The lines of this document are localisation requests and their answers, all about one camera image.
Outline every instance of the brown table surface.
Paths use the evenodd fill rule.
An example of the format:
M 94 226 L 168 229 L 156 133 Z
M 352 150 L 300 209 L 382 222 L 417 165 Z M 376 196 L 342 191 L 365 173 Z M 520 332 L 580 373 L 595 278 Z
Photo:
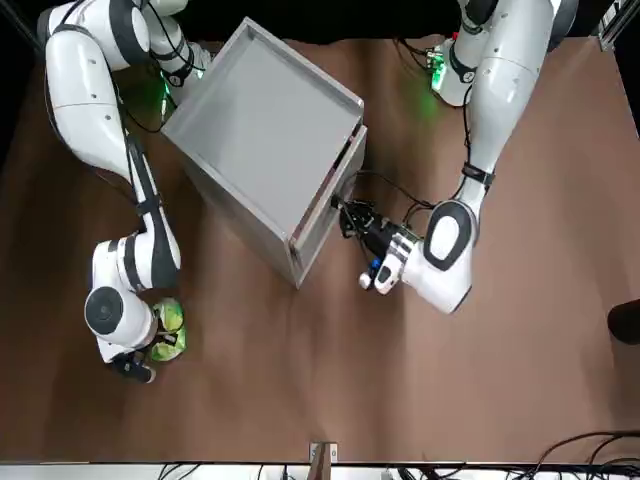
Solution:
M 390 41 L 293 45 L 365 100 L 367 165 L 425 198 L 452 193 L 462 113 Z M 295 291 L 208 211 L 179 152 L 142 136 L 182 250 L 168 293 L 189 327 L 187 353 L 149 386 L 108 371 L 83 320 L 93 248 L 134 231 L 134 211 L 54 137 L 40 69 L 30 92 L 0 189 L 0 459 L 305 461 L 321 439 L 345 461 L 515 462 L 640 427 L 640 348 L 605 321 L 640 296 L 640 147 L 594 40 L 549 57 L 451 317 L 409 288 L 360 290 L 361 253 L 337 227 Z M 363 194 L 396 219 L 408 206 L 373 180 Z

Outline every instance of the gray box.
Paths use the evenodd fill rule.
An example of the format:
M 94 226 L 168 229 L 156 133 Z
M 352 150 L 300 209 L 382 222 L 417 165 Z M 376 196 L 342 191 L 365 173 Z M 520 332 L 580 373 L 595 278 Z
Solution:
M 200 194 L 299 287 L 360 169 L 364 102 L 252 20 L 162 132 Z

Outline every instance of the green light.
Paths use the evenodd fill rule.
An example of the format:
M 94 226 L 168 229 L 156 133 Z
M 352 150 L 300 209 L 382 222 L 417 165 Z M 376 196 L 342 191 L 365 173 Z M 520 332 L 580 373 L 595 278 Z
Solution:
M 442 82 L 444 81 L 444 74 L 447 72 L 447 66 L 444 63 L 438 65 L 433 71 L 433 75 L 431 77 L 431 88 L 436 92 L 440 91 L 442 87 Z

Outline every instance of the white floor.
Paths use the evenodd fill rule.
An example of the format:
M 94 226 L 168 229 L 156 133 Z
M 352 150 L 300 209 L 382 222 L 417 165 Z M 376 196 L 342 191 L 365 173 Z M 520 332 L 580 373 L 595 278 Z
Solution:
M 179 480 L 193 466 L 185 465 L 172 471 L 166 480 Z M 2 480 L 157 480 L 162 465 L 15 465 L 0 466 Z M 282 465 L 265 466 L 260 472 L 259 465 L 203 465 L 185 480 L 281 480 Z M 308 466 L 289 466 L 288 474 L 294 480 L 306 480 Z M 451 470 L 439 470 L 446 475 Z M 412 470 L 420 480 L 420 472 Z M 400 480 L 395 469 L 365 467 L 333 467 L 332 480 Z M 502 471 L 465 470 L 455 474 L 457 480 L 508 480 Z M 573 474 L 544 472 L 536 475 L 536 480 L 576 479 Z M 626 477 L 611 475 L 609 480 L 626 480 Z

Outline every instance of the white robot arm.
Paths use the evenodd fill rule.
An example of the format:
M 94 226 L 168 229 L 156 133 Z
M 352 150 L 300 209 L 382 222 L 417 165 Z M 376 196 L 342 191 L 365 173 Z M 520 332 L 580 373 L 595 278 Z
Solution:
M 161 28 L 157 11 L 175 13 L 185 3 L 160 0 L 152 10 L 153 28 Z M 47 82 L 56 133 L 80 160 L 120 175 L 135 192 L 144 229 L 96 247 L 85 320 L 97 337 L 103 360 L 145 382 L 153 379 L 153 371 L 136 363 L 132 354 L 153 341 L 158 325 L 149 306 L 136 293 L 175 286 L 180 249 L 144 151 L 123 125 L 111 71 L 149 61 L 151 49 L 157 52 L 165 73 L 180 78 L 175 86 L 182 94 L 199 78 L 194 67 L 204 69 L 208 65 L 202 56 L 201 63 L 194 63 L 194 47 L 184 41 L 172 20 L 165 20 L 169 25 L 165 27 L 167 36 L 174 35 L 172 42 L 186 59 L 191 59 L 190 64 L 174 52 L 164 32 L 162 39 L 158 32 L 157 37 L 150 37 L 147 15 L 129 0 L 86 0 L 46 11 L 39 21 L 40 36 L 46 41 Z M 163 50 L 166 47 L 171 53 Z
M 435 206 L 424 238 L 378 219 L 387 249 L 381 252 L 378 245 L 374 253 L 382 262 L 360 281 L 386 294 L 401 280 L 444 313 L 453 312 L 471 289 L 480 208 L 496 163 L 531 98 L 552 30 L 566 34 L 571 26 L 566 18 L 572 22 L 577 8 L 576 0 L 460 2 L 462 27 L 455 42 L 449 40 L 440 49 L 444 61 L 432 83 L 450 105 L 461 106 L 471 96 L 470 150 L 460 186 L 451 199 Z M 564 15 L 563 23 L 554 25 L 562 2 L 573 16 Z M 477 23 L 470 16 L 479 19 Z M 359 230 L 367 244 L 368 235 L 353 223 L 341 218 L 343 234 Z

